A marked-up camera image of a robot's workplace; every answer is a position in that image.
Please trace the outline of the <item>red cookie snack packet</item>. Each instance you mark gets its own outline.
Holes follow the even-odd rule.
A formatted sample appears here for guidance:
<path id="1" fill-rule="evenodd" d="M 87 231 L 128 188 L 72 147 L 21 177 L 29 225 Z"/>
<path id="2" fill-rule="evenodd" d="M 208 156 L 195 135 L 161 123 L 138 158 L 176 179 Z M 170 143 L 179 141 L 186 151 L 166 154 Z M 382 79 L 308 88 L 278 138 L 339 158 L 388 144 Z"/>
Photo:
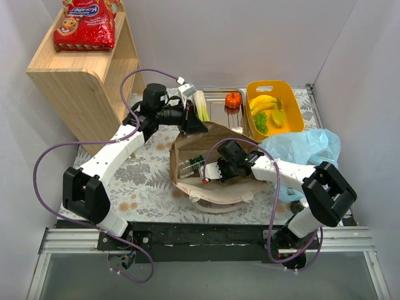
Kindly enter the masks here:
<path id="1" fill-rule="evenodd" d="M 54 30 L 57 51 L 108 51 L 115 47 L 119 1 L 63 1 L 64 19 Z"/>

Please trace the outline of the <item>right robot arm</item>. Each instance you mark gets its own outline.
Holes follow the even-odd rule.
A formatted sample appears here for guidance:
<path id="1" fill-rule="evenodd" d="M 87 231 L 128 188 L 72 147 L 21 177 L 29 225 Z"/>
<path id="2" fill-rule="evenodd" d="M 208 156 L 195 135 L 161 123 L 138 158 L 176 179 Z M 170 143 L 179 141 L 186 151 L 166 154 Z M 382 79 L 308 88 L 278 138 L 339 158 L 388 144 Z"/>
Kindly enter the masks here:
<path id="1" fill-rule="evenodd" d="M 277 161 L 265 152 L 247 153 L 236 141 L 217 147 L 220 181 L 236 176 L 281 183 L 302 192 L 308 207 L 296 213 L 282 229 L 272 235 L 275 249 L 297 248 L 306 236 L 322 226 L 336 227 L 357 199 L 357 194 L 330 162 L 318 166 Z"/>

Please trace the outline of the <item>yellow bananas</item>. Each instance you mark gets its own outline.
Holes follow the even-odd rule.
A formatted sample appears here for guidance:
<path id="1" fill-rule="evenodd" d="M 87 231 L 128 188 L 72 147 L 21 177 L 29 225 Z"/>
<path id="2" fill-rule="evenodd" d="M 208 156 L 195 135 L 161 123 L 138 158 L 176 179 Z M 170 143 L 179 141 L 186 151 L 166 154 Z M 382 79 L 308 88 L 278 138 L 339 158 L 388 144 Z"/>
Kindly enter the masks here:
<path id="1" fill-rule="evenodd" d="M 269 95 L 260 95 L 249 102 L 249 107 L 251 110 L 251 115 L 255 116 L 261 111 L 271 109 L 276 107 L 277 99 Z"/>

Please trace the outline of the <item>green vegetables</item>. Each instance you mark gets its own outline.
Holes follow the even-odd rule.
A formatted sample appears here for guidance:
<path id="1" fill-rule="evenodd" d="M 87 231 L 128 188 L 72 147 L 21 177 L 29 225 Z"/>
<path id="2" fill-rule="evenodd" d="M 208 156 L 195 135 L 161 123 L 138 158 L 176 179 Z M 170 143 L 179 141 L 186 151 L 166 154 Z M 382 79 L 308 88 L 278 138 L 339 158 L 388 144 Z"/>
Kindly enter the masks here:
<path id="1" fill-rule="evenodd" d="M 263 135 L 268 133 L 267 116 L 264 111 L 261 111 L 253 116 L 254 124 L 257 131 Z"/>

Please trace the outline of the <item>blue cartoon plastic bag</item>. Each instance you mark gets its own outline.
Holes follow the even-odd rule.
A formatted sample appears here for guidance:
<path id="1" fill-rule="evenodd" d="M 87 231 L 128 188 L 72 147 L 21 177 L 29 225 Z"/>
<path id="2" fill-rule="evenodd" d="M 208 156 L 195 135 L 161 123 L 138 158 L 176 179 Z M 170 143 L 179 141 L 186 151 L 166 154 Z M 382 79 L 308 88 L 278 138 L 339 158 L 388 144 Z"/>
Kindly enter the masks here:
<path id="1" fill-rule="evenodd" d="M 303 179 L 310 177 L 316 166 L 328 162 L 338 167 L 341 152 L 339 136 L 327 129 L 276 134 L 260 146 L 277 161 L 280 183 L 275 182 L 274 187 L 284 203 L 304 197 Z"/>

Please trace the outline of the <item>yellow star fruit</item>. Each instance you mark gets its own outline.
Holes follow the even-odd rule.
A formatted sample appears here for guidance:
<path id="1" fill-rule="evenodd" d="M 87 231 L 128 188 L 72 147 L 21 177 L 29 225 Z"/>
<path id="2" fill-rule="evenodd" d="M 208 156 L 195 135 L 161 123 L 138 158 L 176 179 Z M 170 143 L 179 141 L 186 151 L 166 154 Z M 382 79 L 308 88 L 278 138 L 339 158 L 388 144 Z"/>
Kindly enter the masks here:
<path id="1" fill-rule="evenodd" d="M 286 114 L 282 109 L 274 109 L 271 112 L 272 123 L 277 127 L 281 128 L 286 122 Z"/>

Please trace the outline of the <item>brown paper tote bag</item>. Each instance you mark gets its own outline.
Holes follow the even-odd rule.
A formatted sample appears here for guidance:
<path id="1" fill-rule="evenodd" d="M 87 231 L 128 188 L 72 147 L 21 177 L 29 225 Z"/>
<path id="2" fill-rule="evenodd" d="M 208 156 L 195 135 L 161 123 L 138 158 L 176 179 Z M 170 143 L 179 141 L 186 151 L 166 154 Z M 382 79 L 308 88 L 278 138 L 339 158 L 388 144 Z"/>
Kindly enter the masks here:
<path id="1" fill-rule="evenodd" d="M 250 137 L 239 134 L 221 124 L 206 121 L 207 133 L 185 136 L 178 134 L 170 148 L 170 180 L 189 197 L 198 198 L 211 204 L 223 207 L 222 212 L 227 213 L 239 209 L 241 205 L 250 203 L 255 195 L 269 185 L 267 181 L 257 181 L 251 178 L 235 177 L 224 183 L 211 181 L 204 184 L 198 173 L 186 179 L 178 178 L 179 163 L 192 159 L 198 155 L 206 157 L 209 150 L 224 138 L 241 138 L 254 142 Z"/>

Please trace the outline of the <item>small orange pumpkin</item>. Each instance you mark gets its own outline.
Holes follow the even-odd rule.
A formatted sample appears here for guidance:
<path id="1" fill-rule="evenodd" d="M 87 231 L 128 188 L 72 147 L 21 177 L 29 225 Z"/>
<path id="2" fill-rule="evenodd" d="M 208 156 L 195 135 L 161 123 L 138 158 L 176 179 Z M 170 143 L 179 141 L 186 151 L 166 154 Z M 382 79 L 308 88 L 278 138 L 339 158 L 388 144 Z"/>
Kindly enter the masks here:
<path id="1" fill-rule="evenodd" d="M 225 97 L 225 106 L 230 109 L 237 109 L 242 104 L 242 96 L 239 92 L 230 92 Z"/>

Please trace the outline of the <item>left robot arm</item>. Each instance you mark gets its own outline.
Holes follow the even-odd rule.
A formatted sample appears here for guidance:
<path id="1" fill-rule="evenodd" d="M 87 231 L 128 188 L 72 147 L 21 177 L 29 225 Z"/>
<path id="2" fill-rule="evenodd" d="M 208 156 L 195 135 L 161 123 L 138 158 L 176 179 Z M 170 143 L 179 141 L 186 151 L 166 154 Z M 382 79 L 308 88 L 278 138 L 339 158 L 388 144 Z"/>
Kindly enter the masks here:
<path id="1" fill-rule="evenodd" d="M 132 245 L 133 235 L 127 231 L 128 222 L 112 209 L 106 192 L 114 173 L 161 125 L 177 126 L 183 134 L 208 131 L 191 101 L 196 88 L 186 83 L 177 90 L 177 104 L 172 105 L 165 86 L 148 84 L 141 101 L 131 108 L 110 143 L 79 168 L 69 167 L 64 172 L 64 208 L 111 233 L 111 242 L 120 250 Z"/>

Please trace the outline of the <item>white green leek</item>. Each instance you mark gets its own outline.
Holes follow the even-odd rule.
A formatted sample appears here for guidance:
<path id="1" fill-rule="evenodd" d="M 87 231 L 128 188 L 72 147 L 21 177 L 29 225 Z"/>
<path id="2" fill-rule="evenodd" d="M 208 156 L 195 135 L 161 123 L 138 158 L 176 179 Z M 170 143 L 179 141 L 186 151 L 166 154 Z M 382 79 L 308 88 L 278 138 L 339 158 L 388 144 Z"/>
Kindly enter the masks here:
<path id="1" fill-rule="evenodd" d="M 210 121 L 204 93 L 202 91 L 196 91 L 193 95 L 193 99 L 198 118 L 201 121 Z"/>

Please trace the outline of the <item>green label bottle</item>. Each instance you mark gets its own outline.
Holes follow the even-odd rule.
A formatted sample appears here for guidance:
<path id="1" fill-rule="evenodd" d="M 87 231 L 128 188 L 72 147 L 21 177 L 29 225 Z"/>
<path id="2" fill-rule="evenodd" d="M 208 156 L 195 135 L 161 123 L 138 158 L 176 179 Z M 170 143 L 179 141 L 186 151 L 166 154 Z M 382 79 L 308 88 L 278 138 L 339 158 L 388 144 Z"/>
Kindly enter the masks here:
<path id="1" fill-rule="evenodd" d="M 204 164 L 204 158 L 202 155 L 192 157 L 178 164 L 178 174 L 179 179 L 185 179 L 193 174 L 197 173 L 199 168 Z"/>

